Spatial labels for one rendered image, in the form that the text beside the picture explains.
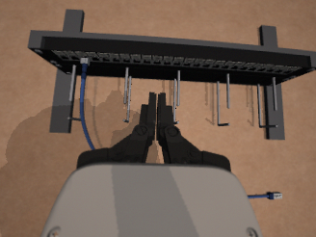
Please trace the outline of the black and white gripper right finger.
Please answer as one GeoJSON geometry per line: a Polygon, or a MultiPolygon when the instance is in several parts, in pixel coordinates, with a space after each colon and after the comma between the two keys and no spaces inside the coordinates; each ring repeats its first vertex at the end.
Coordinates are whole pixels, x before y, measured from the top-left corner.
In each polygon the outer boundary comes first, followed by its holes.
{"type": "Polygon", "coordinates": [[[231,171],[229,160],[217,153],[200,151],[174,126],[172,106],[166,104],[166,93],[158,94],[156,141],[162,147],[164,164],[210,165],[231,171]],[[158,129],[157,129],[158,126],[158,129]]]}

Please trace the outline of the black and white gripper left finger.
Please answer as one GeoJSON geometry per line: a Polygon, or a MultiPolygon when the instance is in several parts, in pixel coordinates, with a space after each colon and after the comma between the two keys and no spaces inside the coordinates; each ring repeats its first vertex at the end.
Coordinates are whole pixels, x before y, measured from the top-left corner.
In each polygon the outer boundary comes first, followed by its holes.
{"type": "Polygon", "coordinates": [[[142,104],[140,121],[130,135],[112,147],[87,150],[82,152],[76,169],[91,163],[125,162],[145,163],[148,148],[155,140],[156,128],[156,93],[150,92],[148,104],[142,104]]]}

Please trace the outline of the dark blue patch cord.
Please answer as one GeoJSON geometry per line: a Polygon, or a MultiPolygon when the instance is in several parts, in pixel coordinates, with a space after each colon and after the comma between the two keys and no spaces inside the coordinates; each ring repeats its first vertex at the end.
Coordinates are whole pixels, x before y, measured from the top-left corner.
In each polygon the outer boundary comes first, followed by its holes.
{"type": "MultiPolygon", "coordinates": [[[[87,74],[85,72],[82,72],[81,74],[81,90],[80,90],[80,118],[81,118],[81,123],[82,123],[82,127],[83,127],[83,131],[84,131],[84,134],[85,134],[85,137],[88,141],[88,144],[90,146],[90,148],[93,150],[95,149],[93,144],[92,144],[92,141],[91,141],[91,138],[89,136],[89,133],[88,133],[88,130],[87,130],[87,126],[86,126],[86,123],[85,123],[85,117],[84,117],[84,91],[85,91],[85,81],[86,81],[86,78],[87,78],[87,74]]],[[[269,195],[257,195],[257,196],[248,196],[249,198],[269,198],[270,196],[269,195]]]]}

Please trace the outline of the white cable plug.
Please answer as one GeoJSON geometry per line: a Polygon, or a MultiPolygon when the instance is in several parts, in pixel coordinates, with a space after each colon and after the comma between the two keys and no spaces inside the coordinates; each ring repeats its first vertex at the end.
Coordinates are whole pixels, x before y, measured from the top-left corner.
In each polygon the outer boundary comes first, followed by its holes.
{"type": "Polygon", "coordinates": [[[269,195],[270,197],[267,197],[268,199],[276,199],[276,198],[282,198],[282,193],[280,192],[267,192],[267,195],[269,195]]]}

